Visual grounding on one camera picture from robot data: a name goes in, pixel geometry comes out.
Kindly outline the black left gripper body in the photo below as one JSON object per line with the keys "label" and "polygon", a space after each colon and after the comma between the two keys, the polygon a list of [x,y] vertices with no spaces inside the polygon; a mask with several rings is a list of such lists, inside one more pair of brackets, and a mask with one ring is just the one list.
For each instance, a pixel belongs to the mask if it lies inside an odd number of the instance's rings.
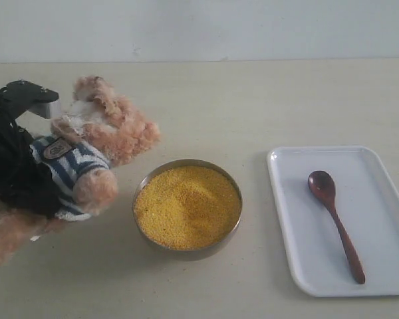
{"label": "black left gripper body", "polygon": [[0,99],[0,200],[47,219],[55,218],[61,208],[59,192],[49,167],[34,159],[34,138],[16,123],[17,116],[11,111],[50,108],[58,103],[58,96],[11,100],[9,104]]}

